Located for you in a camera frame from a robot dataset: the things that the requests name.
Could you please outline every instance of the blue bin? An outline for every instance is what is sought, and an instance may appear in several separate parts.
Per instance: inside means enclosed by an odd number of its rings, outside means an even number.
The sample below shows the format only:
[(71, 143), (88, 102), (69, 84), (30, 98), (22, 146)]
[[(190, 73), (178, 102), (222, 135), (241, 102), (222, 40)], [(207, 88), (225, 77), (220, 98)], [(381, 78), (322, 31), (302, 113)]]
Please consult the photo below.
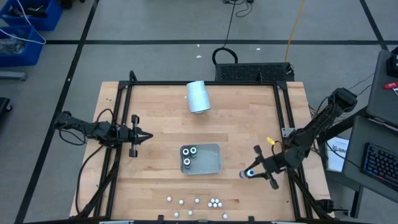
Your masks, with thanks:
[[(16, 33), (16, 30), (21, 30), (29, 34), (29, 40), (43, 42), (43, 39), (32, 26), (0, 27), (0, 29), (8, 34)], [(0, 39), (5, 38), (9, 38), (9, 36), (0, 32)], [(22, 53), (0, 55), (0, 67), (35, 65), (39, 59), (42, 48), (42, 44), (26, 42)]]
[[(22, 5), (27, 2), (34, 2), (37, 4), (46, 4), (47, 6), (47, 17), (46, 18), (38, 18), (28, 16), (28, 20), (35, 27), (36, 30), (54, 30), (57, 26), (58, 21), (60, 20), (62, 14), (62, 8), (59, 5), (57, 0), (19, 0)], [(8, 16), (7, 13), (10, 10), (11, 6), (18, 7), (20, 10), (17, 0), (8, 0), (7, 3), (0, 11), (0, 18), (7, 22), (10, 26), (24, 26), (29, 25), (25, 20), (25, 17), (11, 17)]]

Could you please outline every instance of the wooden table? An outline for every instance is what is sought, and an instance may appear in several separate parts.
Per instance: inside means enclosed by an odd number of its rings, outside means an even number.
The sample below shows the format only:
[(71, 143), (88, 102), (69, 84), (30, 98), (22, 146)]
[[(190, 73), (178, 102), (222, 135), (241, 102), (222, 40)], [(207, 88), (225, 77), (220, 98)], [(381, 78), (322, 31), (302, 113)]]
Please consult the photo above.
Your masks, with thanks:
[[(94, 117), (114, 107), (118, 83), (104, 82), (99, 93)], [(297, 127), (310, 121), (303, 83), (288, 83), (290, 104)], [(280, 140), (275, 98), (271, 86), (207, 86), (211, 110), (191, 114), (184, 96), (185, 85), (133, 86), (129, 116), (141, 118), (139, 126), (154, 137), (137, 147), (139, 156), (128, 156), (130, 144), (123, 146), (112, 219), (155, 220), (294, 220), (287, 174), (275, 175), (279, 189), (273, 190), (264, 179), (240, 179), (239, 171), (255, 158), (253, 146), (259, 144), (264, 157), (271, 156), (266, 137)], [(282, 100), (285, 124), (288, 125)], [(111, 120), (105, 113), (101, 120)], [(223, 170), (211, 175), (183, 175), (180, 171), (179, 149), (184, 144), (214, 142), (220, 145)], [(89, 141), (85, 158), (98, 143)], [(80, 184), (80, 208), (98, 188), (104, 159), (103, 149), (86, 165)], [(303, 163), (310, 191), (315, 199), (330, 198), (322, 162), (311, 152)], [(297, 188), (301, 216), (305, 216), (302, 194)], [(104, 214), (108, 193), (104, 195)], [(208, 208), (211, 198), (219, 198), (222, 208)], [(72, 206), (71, 215), (75, 215)]]

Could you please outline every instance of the metal tray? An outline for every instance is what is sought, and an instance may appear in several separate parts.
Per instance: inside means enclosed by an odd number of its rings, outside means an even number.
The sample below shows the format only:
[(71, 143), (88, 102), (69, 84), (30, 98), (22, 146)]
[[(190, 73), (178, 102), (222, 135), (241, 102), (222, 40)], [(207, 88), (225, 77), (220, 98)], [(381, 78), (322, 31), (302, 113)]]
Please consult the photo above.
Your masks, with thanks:
[[(183, 165), (184, 157), (182, 155), (183, 149), (190, 149), (195, 147), (197, 149), (197, 156), (195, 158), (189, 157), (191, 160), (191, 167), (186, 169)], [(223, 161), (221, 158), (221, 149), (218, 144), (192, 144), (184, 145), (180, 148), (180, 168), (183, 174), (215, 174), (222, 170)]]

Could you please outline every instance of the black cable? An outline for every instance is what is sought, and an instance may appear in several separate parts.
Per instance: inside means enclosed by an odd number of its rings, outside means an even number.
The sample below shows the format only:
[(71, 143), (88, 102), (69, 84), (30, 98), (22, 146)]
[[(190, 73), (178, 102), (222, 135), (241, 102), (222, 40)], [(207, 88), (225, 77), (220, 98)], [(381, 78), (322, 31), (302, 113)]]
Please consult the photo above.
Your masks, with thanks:
[(347, 90), (350, 90), (350, 89), (356, 87), (357, 85), (359, 85), (360, 83), (365, 82), (365, 81), (368, 80), (372, 75), (374, 75), (374, 73), (372, 73), (370, 76), (368, 76), (368, 77), (365, 78), (364, 80), (357, 82), (357, 84), (353, 85), (352, 87), (348, 88)]
[(236, 17), (239, 17), (239, 18), (245, 17), (245, 16), (249, 15), (250, 12), (253, 10), (253, 5), (252, 5), (251, 3), (249, 3), (249, 4), (250, 4), (250, 10), (249, 10), (249, 12), (246, 13), (245, 15), (239, 16), (238, 13), (240, 13), (240, 12), (246, 12), (246, 11), (249, 9), (248, 1), (245, 0), (244, 2), (246, 3), (246, 9), (243, 9), (243, 10), (240, 10), (240, 11), (236, 12), (236, 13), (235, 13), (235, 16), (236, 16)]
[(229, 20), (229, 26), (228, 26), (228, 32), (226, 33), (226, 39), (225, 39), (225, 43), (224, 46), (222, 46), (222, 48), (225, 47), (227, 41), (228, 41), (228, 37), (229, 37), (229, 30), (231, 28), (231, 24), (232, 24), (232, 18), (234, 17), (234, 10), (235, 10), (235, 5), (236, 5), (236, 1), (234, 1), (234, 6), (232, 7), (232, 13), (231, 13), (231, 19)]
[(372, 84), (368, 85), (364, 90), (362, 90), (362, 92), (358, 95), (356, 95), (356, 97), (359, 97), (363, 92), (365, 92), (370, 86), (372, 86)]
[(321, 103), (319, 104), (318, 109), (315, 111), (315, 114), (313, 115), (313, 117), (316, 117), (316, 116), (318, 115), (318, 112), (319, 112), (319, 110), (320, 110), (320, 108), (321, 108), (323, 102), (325, 102), (325, 100), (326, 100), (327, 98), (328, 98), (328, 97), (325, 97), (325, 98), (321, 101)]
[(109, 109), (109, 108), (106, 108), (105, 110), (103, 110), (103, 111), (101, 111), (101, 112), (99, 113), (99, 115), (97, 116), (96, 122), (97, 122), (97, 123), (99, 122), (100, 117), (102, 116), (103, 113), (105, 113), (105, 111), (109, 111), (109, 112), (111, 113), (111, 115), (112, 115), (112, 121), (116, 124), (116, 120), (115, 120), (115, 117), (113, 116), (113, 112), (112, 112), (112, 110)]
[[(224, 4), (233, 4), (233, 3), (231, 3), (231, 2), (237, 2), (238, 0), (223, 0), (223, 3)], [(246, 0), (243, 0), (242, 2), (239, 2), (239, 3), (237, 3), (236, 5), (238, 6), (238, 5), (240, 5), (240, 4), (243, 4), (244, 2), (245, 2)]]
[(323, 138), (323, 140), (325, 141), (326, 145), (329, 147), (330, 151), (334, 152), (338, 157), (342, 158), (344, 161), (347, 161), (347, 162), (349, 162), (350, 164), (352, 164), (352, 165), (354, 165), (355, 167), (357, 167), (358, 169), (361, 169), (361, 168), (360, 168), (358, 165), (356, 165), (353, 161), (351, 161), (351, 160), (349, 160), (349, 159), (347, 159), (347, 158), (344, 158), (343, 156), (339, 155), (335, 150), (333, 150), (333, 148), (329, 146), (329, 143), (328, 143), (328, 141), (327, 141), (325, 138)]
[(87, 159), (84, 161), (83, 165), (81, 165), (81, 168), (79, 170), (79, 175), (77, 176), (77, 186), (76, 186), (76, 194), (75, 194), (75, 207), (76, 207), (76, 212), (77, 214), (80, 213), (79, 211), (79, 203), (78, 203), (78, 199), (79, 199), (79, 188), (80, 188), (80, 177), (81, 177), (81, 173), (83, 172), (84, 167), (86, 166), (87, 162), (95, 155), (97, 154), (104, 146), (100, 146), (99, 148), (97, 148), (97, 150), (95, 150), (89, 157), (87, 157)]
[[(317, 109), (317, 114), (318, 114), (318, 111), (319, 111), (321, 105), (323, 104), (323, 102), (324, 102), (326, 99), (330, 99), (330, 97), (326, 97), (325, 99), (322, 100), (321, 104), (319, 105), (319, 107), (318, 107), (318, 109)], [(315, 138), (318, 136), (317, 131), (322, 127), (323, 124), (325, 124), (325, 123), (329, 120), (330, 116), (335, 112), (335, 108), (336, 108), (336, 99), (335, 99), (335, 97), (333, 97), (333, 108), (332, 108), (330, 114), (328, 114), (327, 119), (325, 119), (325, 120), (316, 128), (316, 130), (314, 131), (313, 140), (315, 140)]]
[[(79, 125), (79, 126), (81, 126), (81, 132), (83, 133), (83, 139), (79, 138), (76, 134), (73, 134), (71, 131), (66, 131), (66, 130), (64, 130), (67, 126), (71, 126), (71, 125)], [(71, 142), (71, 141), (69, 141), (69, 140), (66, 140), (66, 139), (62, 136), (62, 133), (63, 133), (63, 132), (72, 134), (72, 135), (75, 136), (77, 139), (79, 139), (79, 140), (81, 141), (81, 143), (75, 143), (75, 142)], [(74, 145), (74, 146), (82, 146), (82, 145), (84, 145), (84, 144), (87, 143), (87, 141), (86, 141), (86, 140), (87, 140), (87, 138), (86, 138), (86, 129), (85, 129), (84, 125), (82, 125), (81, 123), (68, 123), (68, 124), (64, 124), (64, 125), (61, 126), (61, 128), (59, 129), (58, 134), (59, 134), (60, 138), (61, 138), (63, 141), (65, 141), (65, 142), (67, 142), (67, 143), (69, 143), (69, 144), (72, 144), (72, 145)]]
[[(95, 122), (95, 123), (98, 124), (98, 122), (99, 122), (99, 120), (100, 120), (100, 117), (101, 117), (102, 114), (105, 113), (106, 111), (109, 111), (109, 112), (111, 113), (111, 115), (112, 115), (112, 121), (113, 121), (114, 124), (117, 126), (118, 124), (116, 123), (116, 120), (115, 120), (115, 117), (114, 117), (114, 115), (113, 115), (113, 112), (112, 112), (112, 110), (109, 109), (109, 108), (106, 108), (105, 110), (103, 110), (103, 111), (101, 111), (101, 112), (99, 113), (99, 115), (97, 116), (97, 119), (96, 119), (96, 122)], [(71, 132), (71, 131), (64, 130), (66, 127), (71, 126), (71, 125), (78, 125), (78, 126), (81, 127), (81, 132), (82, 132), (82, 134), (83, 134), (83, 139), (79, 138), (75, 133), (73, 133), (73, 132)], [(73, 135), (73, 136), (74, 136), (75, 138), (77, 138), (81, 143), (75, 143), (75, 142), (66, 140), (66, 139), (63, 137), (63, 135), (62, 135), (63, 132), (66, 132), (66, 133), (69, 133), (69, 134)], [(60, 136), (60, 138), (61, 138), (63, 141), (65, 141), (65, 142), (67, 142), (67, 143), (69, 143), (69, 144), (72, 144), (72, 145), (74, 145), (74, 146), (82, 146), (82, 145), (84, 145), (84, 144), (87, 144), (86, 129), (85, 129), (84, 125), (82, 125), (81, 123), (68, 123), (68, 124), (64, 124), (64, 125), (61, 126), (61, 128), (59, 129), (59, 136)]]
[(313, 151), (313, 152), (315, 152), (316, 154), (318, 154), (319, 157), (322, 158), (321, 153), (319, 152), (319, 150), (315, 149), (315, 147), (314, 147), (314, 148), (311, 147), (310, 150)]
[(79, 138), (79, 136), (77, 136), (75, 133), (73, 133), (73, 132), (71, 132), (71, 131), (67, 131), (67, 130), (61, 130), (61, 131), (62, 131), (62, 132), (69, 133), (69, 134), (73, 135), (75, 138), (79, 139), (79, 141), (81, 141), (81, 142), (83, 142), (83, 143), (86, 143), (84, 140), (82, 140), (81, 138)]
[[(283, 145), (280, 141), (275, 141), (275, 143), (277, 143), (277, 142), (279, 142), (280, 147), (281, 147), (281, 149), (282, 149), (282, 152), (284, 152), (284, 151), (285, 151), (285, 150), (284, 150), (284, 145)], [(275, 144), (273, 144), (273, 145), (271, 146), (272, 155), (275, 155), (274, 146), (275, 146)]]

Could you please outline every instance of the small cup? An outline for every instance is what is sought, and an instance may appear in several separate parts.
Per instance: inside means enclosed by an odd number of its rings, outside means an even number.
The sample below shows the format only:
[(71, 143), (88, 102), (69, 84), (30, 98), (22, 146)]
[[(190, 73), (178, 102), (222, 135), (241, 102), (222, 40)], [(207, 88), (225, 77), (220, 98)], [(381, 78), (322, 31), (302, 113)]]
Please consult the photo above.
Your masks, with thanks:
[(182, 149), (182, 156), (183, 157), (190, 157), (189, 149)]
[(184, 167), (186, 169), (191, 168), (191, 160), (190, 159), (188, 159), (188, 158), (184, 159)]
[(198, 150), (195, 147), (192, 147), (189, 152), (192, 158), (195, 158), (198, 155)]

